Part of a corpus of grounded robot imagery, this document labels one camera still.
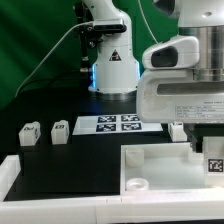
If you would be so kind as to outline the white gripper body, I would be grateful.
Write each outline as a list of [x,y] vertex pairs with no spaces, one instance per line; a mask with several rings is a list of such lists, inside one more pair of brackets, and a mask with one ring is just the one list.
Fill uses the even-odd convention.
[[146,70],[136,112],[145,123],[224,123],[224,82],[194,81],[189,70]]

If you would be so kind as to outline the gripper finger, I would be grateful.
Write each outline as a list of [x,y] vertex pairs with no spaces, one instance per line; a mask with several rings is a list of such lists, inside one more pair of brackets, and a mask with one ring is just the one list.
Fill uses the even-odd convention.
[[196,124],[185,124],[184,132],[187,135],[188,141],[191,143],[191,147],[195,153],[202,153],[203,137]]

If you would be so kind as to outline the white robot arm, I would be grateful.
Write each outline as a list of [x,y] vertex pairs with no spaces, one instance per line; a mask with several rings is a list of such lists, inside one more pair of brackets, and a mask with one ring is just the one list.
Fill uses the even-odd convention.
[[137,93],[144,122],[184,124],[195,148],[224,148],[224,0],[152,0],[178,20],[178,34],[137,62],[130,17],[112,0],[83,0],[102,36],[90,90],[102,96]]

